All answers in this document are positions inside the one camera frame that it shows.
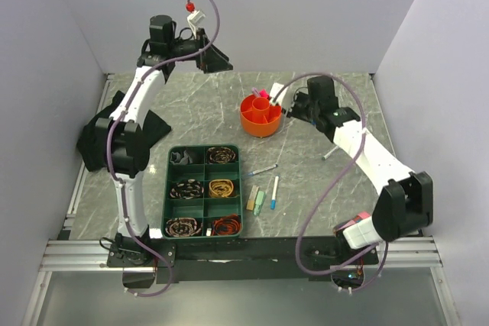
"orange bowl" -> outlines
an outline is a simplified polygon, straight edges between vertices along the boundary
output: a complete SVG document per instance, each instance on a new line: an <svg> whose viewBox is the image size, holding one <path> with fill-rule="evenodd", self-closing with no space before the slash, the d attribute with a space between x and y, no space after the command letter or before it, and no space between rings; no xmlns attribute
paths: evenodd
<svg viewBox="0 0 489 326"><path fill-rule="evenodd" d="M254 137L268 137L277 131L282 117L282 108L272 106L263 97L249 95L241 103L241 126Z"/></svg>

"pink object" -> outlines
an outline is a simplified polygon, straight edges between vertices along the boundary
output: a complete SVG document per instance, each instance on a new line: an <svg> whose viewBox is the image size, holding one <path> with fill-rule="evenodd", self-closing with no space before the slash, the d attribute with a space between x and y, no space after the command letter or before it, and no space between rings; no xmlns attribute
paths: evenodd
<svg viewBox="0 0 489 326"><path fill-rule="evenodd" d="M262 90L260 91L260 96L261 96L261 97L263 97L263 98L268 98L268 93L267 93L267 91L265 91L264 89L262 89Z"/></svg>

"gray wall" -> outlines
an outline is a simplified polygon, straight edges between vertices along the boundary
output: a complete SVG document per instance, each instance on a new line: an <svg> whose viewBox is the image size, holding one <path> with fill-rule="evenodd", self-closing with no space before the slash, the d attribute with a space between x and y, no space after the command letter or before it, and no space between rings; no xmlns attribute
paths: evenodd
<svg viewBox="0 0 489 326"><path fill-rule="evenodd" d="M487 0L415 0L375 77L399 157L433 177L430 231L475 326L489 315L488 24Z"/></svg>
<svg viewBox="0 0 489 326"><path fill-rule="evenodd" d="M102 72L63 0L0 0L0 324L20 324Z"/></svg>
<svg viewBox="0 0 489 326"><path fill-rule="evenodd" d="M204 27L214 30L212 9ZM413 0L215 0L217 46L240 71L375 72ZM186 0L66 0L104 72L132 71L152 15L182 27ZM184 69L194 69L190 63Z"/></svg>

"green tray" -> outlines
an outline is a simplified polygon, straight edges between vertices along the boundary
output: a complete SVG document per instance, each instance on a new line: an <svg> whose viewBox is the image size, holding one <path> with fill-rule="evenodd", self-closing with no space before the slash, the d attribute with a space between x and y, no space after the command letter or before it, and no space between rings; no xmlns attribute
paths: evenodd
<svg viewBox="0 0 489 326"><path fill-rule="evenodd" d="M233 163L211 164L207 161L207 150L211 147L227 147L236 153L236 161ZM175 150L188 148L197 152L202 157L201 164L176 165L170 163L170 155ZM176 182L183 179L196 179L204 183L204 195L198 199L172 199L170 190ZM230 179L235 190L230 198L210 198L209 182L214 179ZM186 145L172 147L168 152L167 185L163 204L163 220L161 222L161 232L163 237L168 240L209 240L219 238L239 237L243 231L243 204L241 194L241 164L239 149L235 145ZM212 226L215 219L226 215L237 214L241 222L241 230L237 234L228 236L207 237L207 228ZM165 224L172 218L195 218L203 223L202 233L193 237L168 237L165 231Z"/></svg>

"marble surface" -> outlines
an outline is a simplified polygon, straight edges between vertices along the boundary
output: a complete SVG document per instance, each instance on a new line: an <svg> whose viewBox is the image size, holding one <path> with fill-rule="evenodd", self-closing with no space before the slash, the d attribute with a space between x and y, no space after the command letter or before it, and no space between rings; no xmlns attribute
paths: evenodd
<svg viewBox="0 0 489 326"><path fill-rule="evenodd" d="M242 237L292 237L297 235L306 215L329 182L348 162L346 153L337 150L328 160L322 156L333 145L312 125L283 118L279 131L271 137L246 134L239 121L239 106L251 88L270 90L274 82L285 83L294 73L174 73L156 95L151 109L162 117L172 132L151 149L144 174L144 210L152 228L159 228L163 210L168 150L176 145L236 144L241 151L241 170L249 172L278 163L278 168L243 180L244 204L251 187L259 185L267 193L258 217L244 210ZM367 73L342 75L355 89L367 114L373 135L392 151L384 117L371 78ZM120 89L126 91L132 74L115 75L105 103ZM297 82L293 93L305 80ZM336 87L340 105L357 110L353 99L341 86ZM277 207L270 209L275 175L280 175ZM332 235L340 221L360 211L371 211L377 201L374 187L355 167L332 190L312 219L307 235ZM88 173L70 235L71 240L112 237L118 223L115 189L105 170Z"/></svg>

